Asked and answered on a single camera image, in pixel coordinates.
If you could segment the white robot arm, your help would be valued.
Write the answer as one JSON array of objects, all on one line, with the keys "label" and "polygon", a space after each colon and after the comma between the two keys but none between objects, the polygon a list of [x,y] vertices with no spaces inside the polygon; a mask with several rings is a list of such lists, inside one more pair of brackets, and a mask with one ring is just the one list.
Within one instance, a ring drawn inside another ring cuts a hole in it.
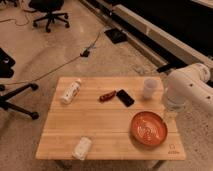
[{"label": "white robot arm", "polygon": [[167,77],[163,94],[165,107],[180,110],[186,101],[191,101],[213,114],[213,88],[207,85],[210,77],[210,69],[202,63],[173,70]]}]

